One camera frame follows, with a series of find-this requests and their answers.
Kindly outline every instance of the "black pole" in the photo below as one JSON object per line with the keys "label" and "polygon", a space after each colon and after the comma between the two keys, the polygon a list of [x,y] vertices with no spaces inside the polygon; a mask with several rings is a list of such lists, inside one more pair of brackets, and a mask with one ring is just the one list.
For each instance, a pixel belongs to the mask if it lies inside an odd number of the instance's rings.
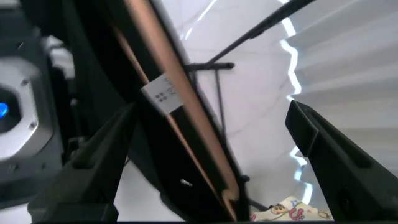
{"label": "black pole", "polygon": [[235,49],[237,46],[241,45],[243,42],[247,41],[248,39],[253,39],[257,37],[267,29],[273,27],[274,25],[276,25],[286,17],[291,16],[293,13],[297,12],[298,10],[302,9],[303,7],[305,7],[306,5],[310,4],[313,1],[315,0],[290,0],[288,3],[284,4],[274,13],[272,13],[269,17],[261,21],[258,25],[253,27],[243,36],[241,36],[238,40],[235,40],[235,42],[233,42],[231,45],[229,45],[227,48],[221,51],[218,55],[210,59],[210,61],[208,61],[206,65],[210,66],[211,64],[215,63],[218,59],[220,59],[221,57],[223,57],[224,55],[228,54],[230,51]]}
{"label": "black pole", "polygon": [[218,74],[218,70],[215,70],[216,73],[216,87],[217,87],[217,98],[218,105],[220,107],[220,118],[221,118],[221,127],[222,127],[222,135],[226,140],[226,126],[225,126],[225,117],[224,117],[224,105],[223,105],[223,95],[221,94],[221,84],[220,84],[220,75]]}

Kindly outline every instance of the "cartoon print cloth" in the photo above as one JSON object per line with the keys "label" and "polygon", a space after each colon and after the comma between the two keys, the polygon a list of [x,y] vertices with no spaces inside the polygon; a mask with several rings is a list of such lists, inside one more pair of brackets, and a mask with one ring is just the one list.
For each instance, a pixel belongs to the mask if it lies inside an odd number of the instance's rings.
{"label": "cartoon print cloth", "polygon": [[330,211],[319,210],[302,203],[295,197],[288,197],[283,202],[271,206],[265,212],[254,212],[252,221],[315,221],[333,220]]}

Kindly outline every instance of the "blue light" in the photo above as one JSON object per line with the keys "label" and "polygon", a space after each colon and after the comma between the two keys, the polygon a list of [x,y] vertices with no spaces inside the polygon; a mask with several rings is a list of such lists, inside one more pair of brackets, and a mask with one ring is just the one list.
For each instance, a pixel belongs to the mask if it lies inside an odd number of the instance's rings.
{"label": "blue light", "polygon": [[4,117],[8,113],[8,105],[0,103],[0,118]]}

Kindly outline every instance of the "sticker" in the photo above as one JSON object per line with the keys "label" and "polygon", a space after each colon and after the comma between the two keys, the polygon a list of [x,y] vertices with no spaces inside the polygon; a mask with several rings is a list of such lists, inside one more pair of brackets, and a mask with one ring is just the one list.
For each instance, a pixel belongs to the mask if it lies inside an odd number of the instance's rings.
{"label": "sticker", "polygon": [[178,91],[166,74],[146,84],[141,91],[164,115],[170,114],[183,105]]}

